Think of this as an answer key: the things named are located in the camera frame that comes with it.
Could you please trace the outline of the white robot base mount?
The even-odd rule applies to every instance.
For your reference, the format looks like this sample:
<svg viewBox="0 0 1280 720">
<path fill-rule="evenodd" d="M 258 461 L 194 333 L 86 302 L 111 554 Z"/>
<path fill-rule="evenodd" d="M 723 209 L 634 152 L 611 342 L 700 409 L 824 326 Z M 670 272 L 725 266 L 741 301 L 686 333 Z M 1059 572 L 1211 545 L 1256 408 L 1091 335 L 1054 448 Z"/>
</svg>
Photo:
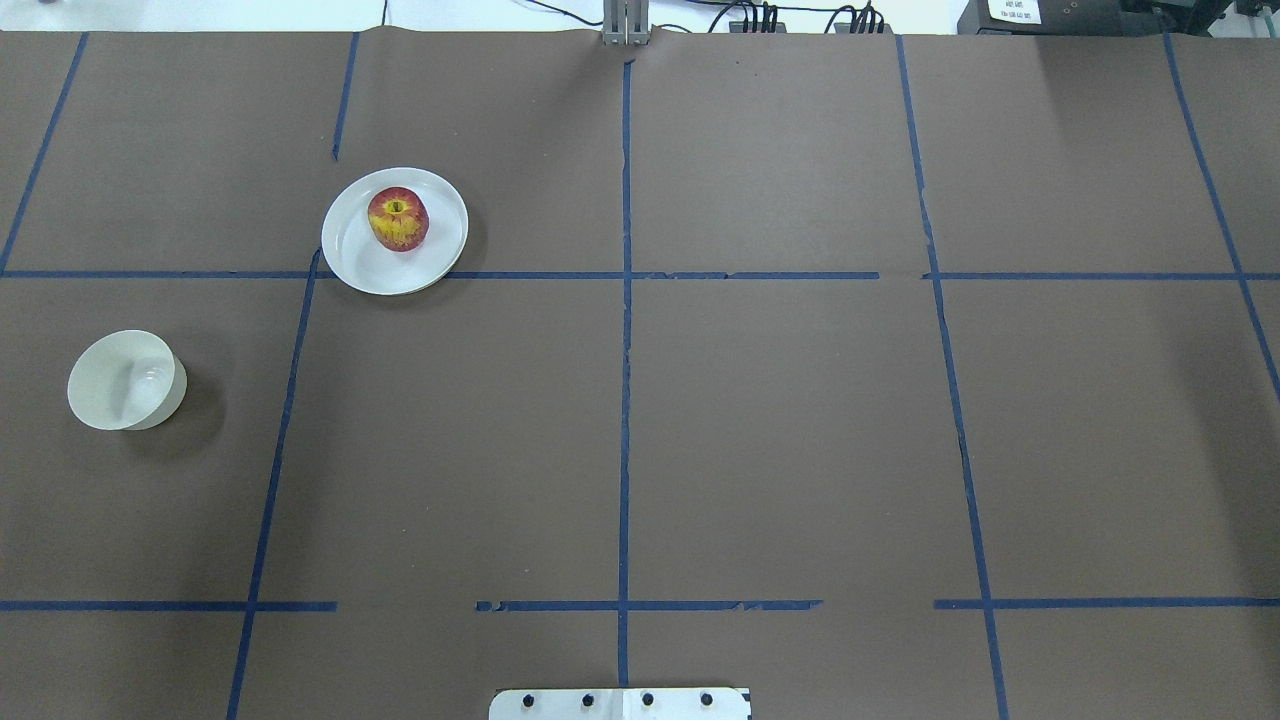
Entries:
<svg viewBox="0 0 1280 720">
<path fill-rule="evenodd" d="M 746 689 L 732 687 L 554 688 L 498 692 L 489 719 L 751 719 Z"/>
</svg>

